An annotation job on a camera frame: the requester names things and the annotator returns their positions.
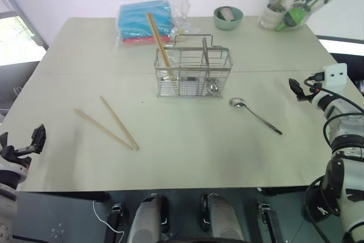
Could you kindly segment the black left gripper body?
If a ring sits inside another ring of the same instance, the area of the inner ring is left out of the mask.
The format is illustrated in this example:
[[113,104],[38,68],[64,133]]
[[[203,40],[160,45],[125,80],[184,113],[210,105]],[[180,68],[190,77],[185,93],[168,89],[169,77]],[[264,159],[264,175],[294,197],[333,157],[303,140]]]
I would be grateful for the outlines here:
[[2,171],[12,171],[17,173],[28,173],[31,157],[28,156],[36,151],[36,146],[29,145],[21,149],[15,149],[14,146],[5,146],[2,148]]

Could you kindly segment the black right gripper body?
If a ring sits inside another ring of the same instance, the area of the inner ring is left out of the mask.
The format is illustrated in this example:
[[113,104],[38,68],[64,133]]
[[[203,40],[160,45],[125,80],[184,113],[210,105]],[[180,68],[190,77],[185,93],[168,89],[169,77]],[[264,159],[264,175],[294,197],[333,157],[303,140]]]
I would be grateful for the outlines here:
[[304,94],[301,100],[308,101],[311,104],[318,104],[323,96],[321,91],[322,83],[305,83],[305,85],[309,88],[309,94]]

